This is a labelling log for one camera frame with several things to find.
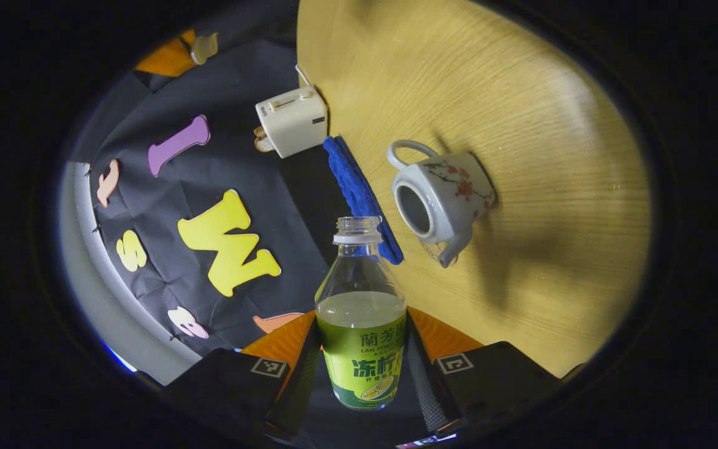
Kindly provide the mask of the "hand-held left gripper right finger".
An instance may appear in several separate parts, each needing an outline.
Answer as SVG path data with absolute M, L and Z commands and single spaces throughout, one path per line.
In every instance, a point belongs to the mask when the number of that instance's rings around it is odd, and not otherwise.
M 481 344 L 411 306 L 406 335 L 417 398 L 435 437 L 481 437 L 504 429 L 562 385 L 511 343 Z

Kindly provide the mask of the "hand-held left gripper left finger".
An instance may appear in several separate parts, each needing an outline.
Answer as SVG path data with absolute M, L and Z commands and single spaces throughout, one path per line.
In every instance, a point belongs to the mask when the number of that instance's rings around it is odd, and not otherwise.
M 212 350 L 163 387 L 163 400 L 222 432 L 296 437 L 307 416 L 320 347 L 311 311 L 241 352 Z

